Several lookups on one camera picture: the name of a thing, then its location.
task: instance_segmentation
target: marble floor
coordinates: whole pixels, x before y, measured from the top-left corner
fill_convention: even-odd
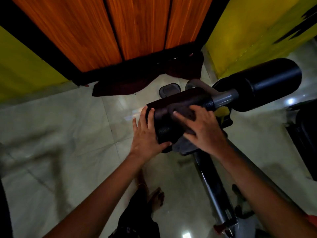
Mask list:
[[[317,97],[317,50],[309,42],[289,58],[303,69],[299,90],[249,112],[233,111],[234,124],[225,131],[302,209],[317,215],[317,183],[307,178],[283,126],[290,99]],[[209,85],[215,80],[205,66],[201,79]],[[187,81],[160,75],[132,95],[92,97],[93,87],[80,87],[0,109],[0,172],[14,237],[42,237],[109,176],[129,152],[132,118],[159,99],[161,86],[173,82],[184,90]],[[234,203],[231,178],[215,165]],[[144,172],[150,191],[160,186],[165,192],[164,205],[153,217],[161,237],[182,238],[188,232],[192,238],[212,237],[215,219],[191,157],[159,154]],[[132,183],[101,237],[116,228],[134,191]]]

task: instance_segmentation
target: black pants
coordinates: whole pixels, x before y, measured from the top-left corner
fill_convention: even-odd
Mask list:
[[[132,196],[128,207],[122,213],[117,231],[125,232],[131,229],[136,232],[140,238],[160,238],[159,226],[151,218],[151,209],[148,207],[147,195],[144,189],[138,189]]]

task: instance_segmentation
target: person's right hand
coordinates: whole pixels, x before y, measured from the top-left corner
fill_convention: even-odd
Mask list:
[[[219,157],[224,150],[230,149],[214,113],[197,105],[191,105],[189,108],[195,111],[195,121],[185,118],[176,111],[173,113],[196,133],[196,135],[184,133],[184,137],[201,150],[216,157]]]

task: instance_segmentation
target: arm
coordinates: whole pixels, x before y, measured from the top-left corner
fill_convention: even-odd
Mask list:
[[[129,155],[79,206],[55,226],[45,238],[98,237],[111,213],[142,166],[159,154],[170,142],[158,144],[154,129],[154,109],[149,112],[148,124],[142,109],[139,124],[133,119],[133,141]]]
[[[184,136],[220,161],[268,231],[276,238],[317,237],[317,228],[259,179],[229,146],[213,112],[196,105],[190,108],[196,113],[195,121],[174,112],[196,133]]]

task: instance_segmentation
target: foot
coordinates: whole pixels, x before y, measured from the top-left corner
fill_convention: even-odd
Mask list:
[[[157,188],[150,196],[152,197],[147,204],[151,213],[153,213],[163,205],[165,195],[161,188]]]

